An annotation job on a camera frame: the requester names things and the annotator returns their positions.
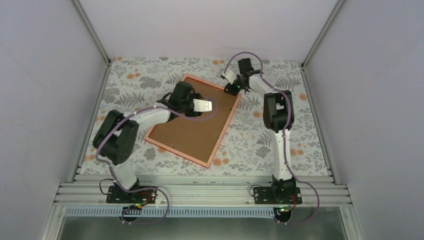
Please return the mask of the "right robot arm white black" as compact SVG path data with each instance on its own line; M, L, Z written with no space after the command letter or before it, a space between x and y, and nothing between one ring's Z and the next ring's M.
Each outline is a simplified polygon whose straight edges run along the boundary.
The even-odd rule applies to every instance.
M262 77L262 70L254 69L250 58L238 61L239 74L225 67L220 77L227 80L224 91L233 96L241 90L253 90L263 99L263 123L272 131L271 142L274 167L270 195L274 202L284 203L296 195L296 178L291 170L290 134L294 122L293 101L289 90L279 90Z

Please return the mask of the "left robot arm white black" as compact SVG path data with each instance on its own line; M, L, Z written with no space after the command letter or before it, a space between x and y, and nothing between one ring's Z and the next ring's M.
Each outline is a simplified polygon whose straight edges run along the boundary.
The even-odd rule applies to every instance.
M139 180L129 157L140 128L165 124L179 117L202 121L201 115L212 110L212 101L203 98L184 81L179 81L173 91L152 106L131 113L111 110L97 131L93 146L96 160L107 165L114 184L120 188L119 196L128 203L139 197Z

